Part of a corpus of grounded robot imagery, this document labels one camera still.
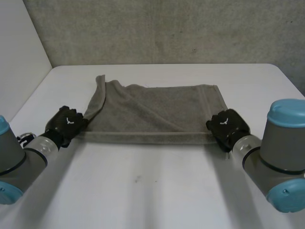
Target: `light blue joint cap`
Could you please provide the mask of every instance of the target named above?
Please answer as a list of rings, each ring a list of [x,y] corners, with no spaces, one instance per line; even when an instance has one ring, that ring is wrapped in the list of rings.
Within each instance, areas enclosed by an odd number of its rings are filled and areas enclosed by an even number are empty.
[[[5,120],[5,118],[0,115],[0,135],[4,134],[10,129],[9,123]]]
[[[298,178],[274,186],[266,199],[278,211],[297,212],[305,208],[305,179]]]
[[[0,204],[14,204],[22,195],[19,188],[0,181]]]
[[[305,127],[305,100],[281,99],[272,103],[268,120],[287,128]]]

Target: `white wall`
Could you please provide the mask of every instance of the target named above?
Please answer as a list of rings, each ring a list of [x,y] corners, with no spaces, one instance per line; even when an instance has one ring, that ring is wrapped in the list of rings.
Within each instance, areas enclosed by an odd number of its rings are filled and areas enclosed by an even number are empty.
[[[0,0],[0,115],[8,121],[52,69],[22,0]]]

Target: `table surface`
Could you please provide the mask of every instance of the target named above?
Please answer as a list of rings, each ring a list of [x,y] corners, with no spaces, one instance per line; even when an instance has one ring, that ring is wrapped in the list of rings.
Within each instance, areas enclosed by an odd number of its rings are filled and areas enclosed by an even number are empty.
[[[63,105],[84,112],[95,77],[147,87],[218,85],[262,137],[271,103],[304,97],[270,64],[96,65],[54,68],[11,122],[40,134]],[[305,211],[277,212],[217,145],[94,144],[61,149],[21,200],[0,206],[3,229],[289,229]]]

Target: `gray towel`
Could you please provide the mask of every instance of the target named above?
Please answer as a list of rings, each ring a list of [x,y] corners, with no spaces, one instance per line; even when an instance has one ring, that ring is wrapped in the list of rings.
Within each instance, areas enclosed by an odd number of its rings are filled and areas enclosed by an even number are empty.
[[[205,123],[227,109],[216,85],[146,88],[124,87],[117,80],[97,88],[79,137],[106,143],[207,144],[215,142]]]

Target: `gray wall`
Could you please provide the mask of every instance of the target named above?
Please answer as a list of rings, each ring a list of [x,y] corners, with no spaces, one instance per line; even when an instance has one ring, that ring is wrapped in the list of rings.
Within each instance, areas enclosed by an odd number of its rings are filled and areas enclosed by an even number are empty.
[[[305,0],[24,0],[52,63],[272,63],[305,94]]]

